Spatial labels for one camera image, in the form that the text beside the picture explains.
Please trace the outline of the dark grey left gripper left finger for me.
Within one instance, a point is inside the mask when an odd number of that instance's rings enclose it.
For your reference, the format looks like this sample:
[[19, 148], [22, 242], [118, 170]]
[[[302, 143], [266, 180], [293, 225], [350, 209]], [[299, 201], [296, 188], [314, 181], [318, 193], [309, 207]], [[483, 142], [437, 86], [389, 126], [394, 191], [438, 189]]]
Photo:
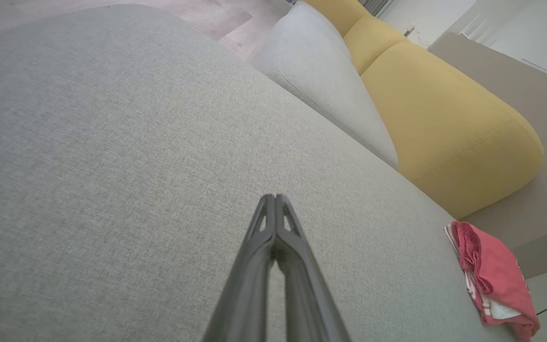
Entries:
[[275, 197], [260, 198], [222, 294], [207, 325], [204, 342], [264, 342], [267, 296], [275, 240]]

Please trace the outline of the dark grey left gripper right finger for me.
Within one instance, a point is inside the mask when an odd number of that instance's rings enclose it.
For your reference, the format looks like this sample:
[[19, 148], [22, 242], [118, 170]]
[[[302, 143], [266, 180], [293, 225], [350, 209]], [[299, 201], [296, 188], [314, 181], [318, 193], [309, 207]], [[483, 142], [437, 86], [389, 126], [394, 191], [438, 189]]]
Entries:
[[349, 342], [343, 322], [312, 249], [286, 195], [275, 197], [274, 251], [284, 275], [286, 339]]

